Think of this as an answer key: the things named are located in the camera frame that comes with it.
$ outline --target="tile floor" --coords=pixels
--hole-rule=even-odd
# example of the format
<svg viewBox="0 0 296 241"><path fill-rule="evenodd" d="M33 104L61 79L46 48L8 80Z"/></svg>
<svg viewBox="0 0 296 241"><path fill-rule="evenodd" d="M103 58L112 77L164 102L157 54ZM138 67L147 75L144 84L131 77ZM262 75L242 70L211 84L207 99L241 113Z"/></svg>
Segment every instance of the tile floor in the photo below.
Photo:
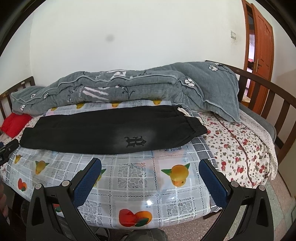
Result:
<svg viewBox="0 0 296 241"><path fill-rule="evenodd" d="M296 199L290 196L279 173L275 180L267 181L265 188L268 193L273 215L274 240L280 241L292 225L292 212L296 207ZM245 206L242 206L225 240L229 240L233 237L244 209ZM198 218L186 223L163 227L162 230L168 235L169 241L198 241L209 230L217 217L218 215L214 215L206 220ZM126 233L124 230L111 230L111 241L119 241L124 233Z"/></svg>

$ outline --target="gray mattress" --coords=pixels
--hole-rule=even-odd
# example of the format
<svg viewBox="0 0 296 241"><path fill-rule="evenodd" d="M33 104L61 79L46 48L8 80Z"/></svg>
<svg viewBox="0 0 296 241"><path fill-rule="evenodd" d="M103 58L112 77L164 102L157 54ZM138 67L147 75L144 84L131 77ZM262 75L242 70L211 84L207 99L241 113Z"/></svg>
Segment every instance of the gray mattress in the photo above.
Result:
<svg viewBox="0 0 296 241"><path fill-rule="evenodd" d="M267 132L270 134L273 142L276 139L276 129L272 124L270 124L267 120L262 118L260 115L256 114L255 112L251 111L247 107L245 107L242 103L239 103L239 108L245 112L247 115L252 117L255 121L257 121Z"/></svg>

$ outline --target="silver bolt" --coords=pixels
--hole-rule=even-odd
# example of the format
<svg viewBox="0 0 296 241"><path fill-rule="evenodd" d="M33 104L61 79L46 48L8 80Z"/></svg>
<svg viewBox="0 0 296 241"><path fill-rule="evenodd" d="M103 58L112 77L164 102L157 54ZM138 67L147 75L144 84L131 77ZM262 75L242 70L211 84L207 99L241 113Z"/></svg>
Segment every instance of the silver bolt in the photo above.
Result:
<svg viewBox="0 0 296 241"><path fill-rule="evenodd" d="M38 190L42 187L41 183L36 184L35 188Z"/></svg>
<svg viewBox="0 0 296 241"><path fill-rule="evenodd" d="M69 182L68 180L65 180L65 181L62 182L62 186L63 186L63 187L66 187L66 186L68 186L69 184L70 184L70 182Z"/></svg>
<svg viewBox="0 0 296 241"><path fill-rule="evenodd" d="M239 186L239 184L236 181L232 181L231 186L237 188Z"/></svg>
<svg viewBox="0 0 296 241"><path fill-rule="evenodd" d="M260 189L261 191L264 191L264 190L265 190L265 187L264 187L263 185L259 185L259 189Z"/></svg>

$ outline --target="red cloth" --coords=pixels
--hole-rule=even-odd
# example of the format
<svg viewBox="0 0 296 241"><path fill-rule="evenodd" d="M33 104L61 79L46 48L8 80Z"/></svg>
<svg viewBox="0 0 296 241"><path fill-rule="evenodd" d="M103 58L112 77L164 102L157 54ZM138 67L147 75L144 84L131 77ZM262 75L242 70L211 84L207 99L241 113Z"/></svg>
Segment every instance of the red cloth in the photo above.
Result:
<svg viewBox="0 0 296 241"><path fill-rule="evenodd" d="M3 122L1 130L11 138L16 137L25 125L32 119L28 114L11 113Z"/></svg>

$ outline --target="bed slat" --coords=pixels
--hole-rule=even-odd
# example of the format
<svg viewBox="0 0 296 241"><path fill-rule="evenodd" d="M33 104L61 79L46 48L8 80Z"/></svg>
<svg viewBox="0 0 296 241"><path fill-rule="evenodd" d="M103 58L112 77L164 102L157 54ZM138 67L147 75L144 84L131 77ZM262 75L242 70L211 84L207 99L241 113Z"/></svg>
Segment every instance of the bed slat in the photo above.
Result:
<svg viewBox="0 0 296 241"><path fill-rule="evenodd" d="M280 149L280 151L279 151L279 153L277 155L277 159L278 159L279 164L282 162L282 160L287 155L287 153L290 150L291 146L293 145L295 139L296 139L296 122L294 123L294 126L293 126L293 128L292 128L292 130L291 130L285 144Z"/></svg>
<svg viewBox="0 0 296 241"><path fill-rule="evenodd" d="M7 95L7 100L8 100L9 108L12 111L12 103L11 103L10 95Z"/></svg>
<svg viewBox="0 0 296 241"><path fill-rule="evenodd" d="M239 102L242 101L242 98L244 97L244 90L246 89L248 82L248 78L245 76L240 76L239 77L239 93L237 94L237 99Z"/></svg>
<svg viewBox="0 0 296 241"><path fill-rule="evenodd" d="M276 129L276 135L279 134L279 132L281 131L281 128L283 127L284 121L287 117L288 111L290 108L290 104L288 101L284 101L283 105L281 107L281 112L279 113L279 117L276 121L276 124L274 125L275 129Z"/></svg>
<svg viewBox="0 0 296 241"><path fill-rule="evenodd" d="M253 90L253 93L252 93L252 97L251 97L251 100L250 100L250 103L249 103L249 106L248 106L248 108L250 110L253 110L253 108L255 106L255 103L256 103L256 99L257 99L259 90L260 90L260 84L256 82L255 83L254 90Z"/></svg>
<svg viewBox="0 0 296 241"><path fill-rule="evenodd" d="M272 103L274 101L274 96L275 96L275 93L273 91L269 91L268 93L268 96L267 96L267 100L265 102L265 106L264 106L264 109L261 113L261 116L266 119L268 114L269 114L269 111L270 111L270 108L272 106Z"/></svg>
<svg viewBox="0 0 296 241"><path fill-rule="evenodd" d="M4 112L3 105L1 103L1 101L0 101L0 110L1 110L1 114L3 116L3 119L5 119L6 118L6 115L5 115L5 112Z"/></svg>

